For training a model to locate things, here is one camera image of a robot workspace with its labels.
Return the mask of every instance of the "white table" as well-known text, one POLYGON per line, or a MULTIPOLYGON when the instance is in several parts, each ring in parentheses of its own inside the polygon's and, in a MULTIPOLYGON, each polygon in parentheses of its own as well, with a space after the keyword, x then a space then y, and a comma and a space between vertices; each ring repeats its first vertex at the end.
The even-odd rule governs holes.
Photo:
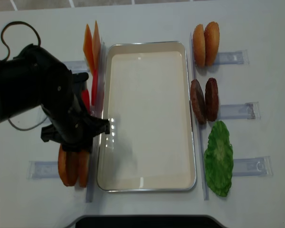
MULTIPOLYGON (((28 22, 39 32, 42 47, 58 59, 82 60, 85 26, 93 27, 95 19, 108 46, 178 40, 187 51, 189 34, 197 24, 218 22, 219 50, 247 49, 250 61, 248 66, 219 69, 220 100, 224 104, 259 101, 262 114, 260 121, 249 122, 250 135, 239 135, 244 142, 249 138, 258 150, 239 150, 240 154, 235 150, 234 158, 270 155, 274 175, 233 178, 226 200, 210 191, 210 200, 204 201, 194 126, 197 183, 193 190, 108 194, 96 188, 93 203, 85 203, 85 190, 67 188, 59 179, 27 180, 28 162, 57 160, 59 145, 43 143, 41 127, 18 132, 4 122, 0 124, 0 227, 65 227, 85 215, 130 214, 209 215, 226 227, 285 227, 285 2, 206 1, 2 12, 0 32, 10 21, 28 22)), ((33 32, 24 26, 9 28, 5 38, 12 57, 36 43, 33 32)), ((0 58, 5 55, 0 41, 0 58)), ((198 79, 205 83, 201 76, 198 79)), ((36 113, 31 110, 14 121, 30 126, 37 120, 36 113)), ((231 134, 232 139, 238 140, 237 134, 231 134)))

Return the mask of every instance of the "tray rim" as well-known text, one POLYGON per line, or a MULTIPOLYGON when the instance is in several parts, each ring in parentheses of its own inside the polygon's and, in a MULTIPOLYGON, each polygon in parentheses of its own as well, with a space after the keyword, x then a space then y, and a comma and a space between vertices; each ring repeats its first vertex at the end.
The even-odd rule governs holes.
POLYGON ((106 65, 105 65, 105 74, 104 74, 104 79, 106 80, 106 69, 107 69, 107 58, 108 58, 108 53, 110 52, 110 50, 116 46, 132 46, 132 45, 147 45, 147 44, 160 44, 160 43, 179 43, 181 44, 184 49, 185 49, 185 62, 186 62, 186 74, 187 74, 187 88, 188 88, 188 102, 189 102, 189 110, 190 110, 190 129, 191 129, 191 141, 192 141, 192 152, 193 152, 193 164, 194 164, 194 171, 195 171, 195 177, 193 180, 193 183, 191 186, 187 187, 187 188, 163 188, 163 189, 122 189, 122 190, 115 190, 115 189, 111 189, 111 190, 107 190, 101 187, 101 185, 99 184, 98 181, 98 168, 99 168, 99 153, 100 153, 100 146, 98 147, 98 156, 97 156, 97 172, 96 172, 96 183, 98 185, 98 187, 105 192, 109 192, 109 193, 115 193, 115 192, 167 192, 167 191, 188 191, 191 190, 195 184, 196 184, 196 180, 197 180, 197 169, 196 169, 196 161, 195 161, 195 147, 194 147, 194 137, 193 137, 193 121, 192 121, 192 107, 191 107, 191 101, 190 101, 190 86, 189 86, 189 73, 188 73, 188 59, 187 59, 187 50, 185 45, 180 42, 180 41, 162 41, 162 42, 147 42, 147 43, 127 43, 127 44, 114 44, 111 45, 109 47, 109 49, 106 52, 106 65))

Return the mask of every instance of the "green lettuce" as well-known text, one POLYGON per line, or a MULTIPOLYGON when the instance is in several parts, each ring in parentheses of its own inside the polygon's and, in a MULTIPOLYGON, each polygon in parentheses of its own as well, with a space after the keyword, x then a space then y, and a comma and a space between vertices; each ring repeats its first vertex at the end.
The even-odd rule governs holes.
POLYGON ((231 188, 233 169, 233 150, 226 125, 216 121, 208 139, 204 154, 206 181, 214 193, 226 197, 231 188))

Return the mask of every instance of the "white tray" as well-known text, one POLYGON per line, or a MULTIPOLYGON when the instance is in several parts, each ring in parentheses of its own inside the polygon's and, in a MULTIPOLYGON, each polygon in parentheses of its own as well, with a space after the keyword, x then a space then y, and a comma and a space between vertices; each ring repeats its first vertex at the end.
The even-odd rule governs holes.
POLYGON ((106 191, 188 190, 196 180, 188 69, 180 42, 112 46, 97 182, 106 191))

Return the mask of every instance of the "black object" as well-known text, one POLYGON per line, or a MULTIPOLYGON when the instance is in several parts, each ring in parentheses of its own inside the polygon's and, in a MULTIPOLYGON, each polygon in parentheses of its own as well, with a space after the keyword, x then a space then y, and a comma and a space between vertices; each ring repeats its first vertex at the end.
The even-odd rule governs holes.
MULTIPOLYGON (((14 24, 27 25, 25 22, 8 24, 1 34, 4 45, 3 32, 14 24)), ((90 116, 82 101, 88 74, 73 75, 41 48, 40 42, 38 36, 38 46, 28 45, 17 57, 7 61, 9 51, 8 56, 0 60, 0 122, 41 105, 52 122, 42 128, 44 142, 61 143, 65 151, 90 151, 93 137, 110 133, 110 123, 90 116)))
POLYGON ((123 228, 222 228, 205 216, 101 216, 85 217, 76 228, 123 227, 123 228))

